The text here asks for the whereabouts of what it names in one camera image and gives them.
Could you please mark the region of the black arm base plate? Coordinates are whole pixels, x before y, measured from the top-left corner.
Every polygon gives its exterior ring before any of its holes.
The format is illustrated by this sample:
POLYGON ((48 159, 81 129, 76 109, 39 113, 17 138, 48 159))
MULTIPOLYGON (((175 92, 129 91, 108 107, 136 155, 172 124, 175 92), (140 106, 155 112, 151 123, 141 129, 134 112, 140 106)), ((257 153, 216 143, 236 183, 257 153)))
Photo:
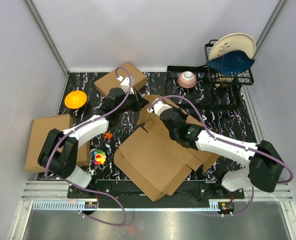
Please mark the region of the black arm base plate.
MULTIPOLYGON (((120 196, 143 196, 143 192, 130 180, 103 180, 98 179, 89 185, 89 188, 96 191, 105 192, 114 197, 120 196)), ((208 180, 185 180, 174 192, 175 196, 188 195, 198 200, 203 199, 234 199, 245 198, 244 191, 238 189, 229 192, 224 187, 214 181, 208 180)), ((77 187, 68 188, 67 197, 69 199, 90 199, 96 197, 95 193, 81 190, 77 187)))

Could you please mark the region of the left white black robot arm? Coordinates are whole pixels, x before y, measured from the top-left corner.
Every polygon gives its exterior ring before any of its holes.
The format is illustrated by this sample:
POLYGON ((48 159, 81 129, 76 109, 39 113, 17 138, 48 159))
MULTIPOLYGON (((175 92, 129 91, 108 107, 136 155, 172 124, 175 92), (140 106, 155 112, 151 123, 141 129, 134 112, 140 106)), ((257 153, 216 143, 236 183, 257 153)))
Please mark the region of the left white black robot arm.
POLYGON ((78 149, 94 137, 104 134, 118 123, 127 111, 139 112, 149 104, 134 90, 125 93, 121 88, 110 90, 97 112, 87 121, 64 131, 56 128, 49 131, 38 157, 38 164, 58 177, 78 186, 78 192, 85 198, 95 194, 92 177, 77 166, 78 149))

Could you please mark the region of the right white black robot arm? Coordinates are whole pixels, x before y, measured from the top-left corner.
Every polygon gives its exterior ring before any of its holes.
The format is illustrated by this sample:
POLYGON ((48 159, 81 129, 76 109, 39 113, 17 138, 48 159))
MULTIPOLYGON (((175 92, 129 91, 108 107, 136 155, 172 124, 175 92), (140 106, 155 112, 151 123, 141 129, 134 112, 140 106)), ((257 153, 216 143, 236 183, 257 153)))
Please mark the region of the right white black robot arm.
POLYGON ((188 115, 170 107, 160 114, 160 120, 169 131, 172 140, 185 148, 206 151, 231 159, 244 168, 225 173, 215 185, 216 195, 226 198, 240 188, 256 187, 261 191, 274 192, 284 169, 282 159, 268 141, 242 142, 205 127, 187 123, 188 115))

